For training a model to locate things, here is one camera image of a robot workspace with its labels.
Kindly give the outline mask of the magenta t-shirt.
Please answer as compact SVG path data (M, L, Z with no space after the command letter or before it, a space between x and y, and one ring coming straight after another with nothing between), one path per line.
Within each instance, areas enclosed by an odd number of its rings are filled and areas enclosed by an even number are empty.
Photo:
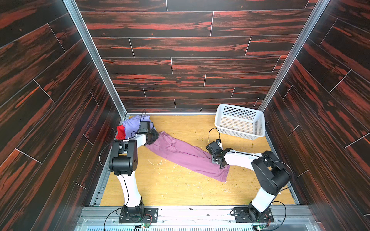
M223 169L212 162L212 156L189 143L176 139L162 131L152 144L146 145L154 154L185 167L196 173L203 174L220 182L226 182L229 167Z

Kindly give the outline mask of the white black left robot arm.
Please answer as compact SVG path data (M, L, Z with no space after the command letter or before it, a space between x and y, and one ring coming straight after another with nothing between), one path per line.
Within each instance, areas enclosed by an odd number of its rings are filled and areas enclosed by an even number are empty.
M120 217L125 222L140 221L145 216L144 203L139 193L135 171L138 167L138 148L154 143L159 133L151 121L141 121L137 133L126 136L125 128L117 127L118 133L112 144L112 155L108 162L109 171L118 178L123 195L124 206Z

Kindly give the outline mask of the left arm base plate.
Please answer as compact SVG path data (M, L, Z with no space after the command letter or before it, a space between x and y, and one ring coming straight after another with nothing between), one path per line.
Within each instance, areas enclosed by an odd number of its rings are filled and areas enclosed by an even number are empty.
M124 207L119 216L120 224L129 223L157 223L159 209L153 207Z

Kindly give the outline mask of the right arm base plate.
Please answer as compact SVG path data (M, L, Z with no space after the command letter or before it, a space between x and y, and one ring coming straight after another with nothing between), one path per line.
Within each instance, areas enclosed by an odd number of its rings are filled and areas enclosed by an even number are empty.
M236 223L272 223L274 222L274 217L272 215L271 209L267 208L264 212L259 212L255 208L249 207L234 207L230 215L236 220Z

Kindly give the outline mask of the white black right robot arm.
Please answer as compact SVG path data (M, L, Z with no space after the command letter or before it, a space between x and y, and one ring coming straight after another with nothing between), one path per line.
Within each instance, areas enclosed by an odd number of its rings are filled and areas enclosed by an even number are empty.
M219 140L209 143L206 149L211 154L212 161L221 169L227 166L239 166L253 170L260 184L256 197L247 207L233 208L236 222L273 221L269 207L290 181L292 177L290 167L279 161L271 151L251 154L231 148L223 149Z

